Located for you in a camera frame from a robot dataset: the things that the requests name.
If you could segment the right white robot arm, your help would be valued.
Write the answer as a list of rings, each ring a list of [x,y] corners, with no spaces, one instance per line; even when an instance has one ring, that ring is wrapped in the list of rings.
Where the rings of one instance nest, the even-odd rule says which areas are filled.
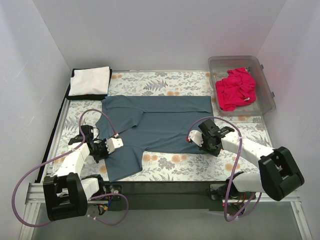
[[[238,130],[225,126],[219,128],[212,119],[207,119],[191,130],[188,140],[215,157],[225,150],[247,160],[258,168],[257,173],[238,172],[217,189],[217,194],[237,199],[243,193],[265,193],[280,201],[301,187],[305,179],[286,147],[272,148],[240,136]]]

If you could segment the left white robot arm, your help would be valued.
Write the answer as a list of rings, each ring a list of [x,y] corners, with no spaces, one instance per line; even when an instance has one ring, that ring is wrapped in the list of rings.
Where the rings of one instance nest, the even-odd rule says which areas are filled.
[[[109,156],[107,140],[94,138],[94,128],[82,125],[84,135],[77,135],[68,142],[71,151],[52,177],[43,182],[43,192],[47,216],[50,221],[84,216],[88,210],[88,200],[101,200],[106,196],[106,187],[99,174],[80,178],[87,157],[98,163]]]

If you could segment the blue-grey t shirt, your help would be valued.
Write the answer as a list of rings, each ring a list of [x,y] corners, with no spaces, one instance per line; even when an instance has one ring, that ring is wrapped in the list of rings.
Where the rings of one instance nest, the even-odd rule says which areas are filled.
[[[95,126],[102,139],[119,134],[123,146],[105,159],[115,182],[142,171],[144,152],[202,154],[187,143],[191,125],[213,116],[210,96],[107,96]]]

